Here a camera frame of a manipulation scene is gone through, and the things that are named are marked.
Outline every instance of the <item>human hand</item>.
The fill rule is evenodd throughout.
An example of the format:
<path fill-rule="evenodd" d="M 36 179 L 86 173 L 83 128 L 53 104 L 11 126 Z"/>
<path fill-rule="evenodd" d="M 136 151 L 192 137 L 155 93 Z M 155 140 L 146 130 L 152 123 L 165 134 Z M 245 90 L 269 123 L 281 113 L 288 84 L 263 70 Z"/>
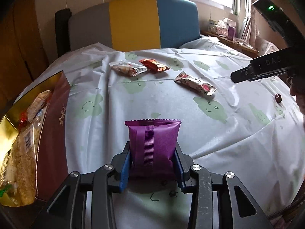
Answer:
<path fill-rule="evenodd" d="M 295 96 L 296 104 L 305 115 L 305 78 L 293 77 L 290 82 L 290 95 Z"/>

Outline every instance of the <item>windowsill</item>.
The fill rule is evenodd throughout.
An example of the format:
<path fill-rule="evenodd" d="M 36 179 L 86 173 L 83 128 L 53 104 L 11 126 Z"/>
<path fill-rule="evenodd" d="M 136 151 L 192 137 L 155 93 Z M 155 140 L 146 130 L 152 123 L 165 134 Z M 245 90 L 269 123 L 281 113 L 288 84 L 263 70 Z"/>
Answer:
<path fill-rule="evenodd" d="M 217 2 L 214 2 L 214 1 L 211 1 L 211 0 L 190 0 L 190 1 L 203 3 L 203 4 L 206 4 L 206 5 L 209 5 L 209 6 L 213 6 L 213 7 L 225 10 L 225 11 L 231 13 L 231 14 L 234 14 L 234 11 L 230 7 L 224 6 L 220 3 L 217 3 Z"/>

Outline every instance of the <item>headboard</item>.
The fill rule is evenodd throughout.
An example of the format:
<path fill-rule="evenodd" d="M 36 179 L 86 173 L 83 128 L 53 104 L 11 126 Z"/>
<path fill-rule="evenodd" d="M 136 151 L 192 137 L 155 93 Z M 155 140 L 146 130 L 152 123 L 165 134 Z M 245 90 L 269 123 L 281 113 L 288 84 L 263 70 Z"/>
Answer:
<path fill-rule="evenodd" d="M 97 42 L 129 52 L 178 48 L 200 38 L 197 7 L 188 0 L 114 0 L 72 17 L 64 9 L 55 15 L 55 28 L 59 56 Z"/>

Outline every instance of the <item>purple wrapper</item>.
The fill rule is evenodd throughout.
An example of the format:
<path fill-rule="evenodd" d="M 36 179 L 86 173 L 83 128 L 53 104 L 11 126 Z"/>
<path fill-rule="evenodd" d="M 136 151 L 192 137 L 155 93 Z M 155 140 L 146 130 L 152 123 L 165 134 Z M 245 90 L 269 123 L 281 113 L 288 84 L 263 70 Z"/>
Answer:
<path fill-rule="evenodd" d="M 173 157 L 180 120 L 125 121 L 133 166 L 131 177 L 174 179 Z"/>

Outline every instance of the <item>silver screw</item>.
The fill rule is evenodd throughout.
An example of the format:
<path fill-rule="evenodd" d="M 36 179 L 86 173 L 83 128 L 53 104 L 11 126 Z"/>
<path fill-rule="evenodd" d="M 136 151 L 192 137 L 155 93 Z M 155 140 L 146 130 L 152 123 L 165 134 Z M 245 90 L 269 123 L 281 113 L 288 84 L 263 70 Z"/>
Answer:
<path fill-rule="evenodd" d="M 111 164 L 106 164 L 106 165 L 104 166 L 104 169 L 105 169 L 105 170 L 111 170 L 111 169 L 113 169 L 113 166 L 112 166 Z"/>
<path fill-rule="evenodd" d="M 201 166 L 198 165 L 198 164 L 193 164 L 193 165 L 192 165 L 192 169 L 198 171 L 198 170 L 201 169 Z"/>
<path fill-rule="evenodd" d="M 77 171 L 73 171 L 70 173 L 70 177 L 77 177 L 78 176 L 78 172 Z"/>
<path fill-rule="evenodd" d="M 234 174 L 233 172 L 231 172 L 231 171 L 228 171 L 228 172 L 226 173 L 226 175 L 227 175 L 228 178 L 233 178 L 233 177 L 235 177 L 235 174 Z"/>

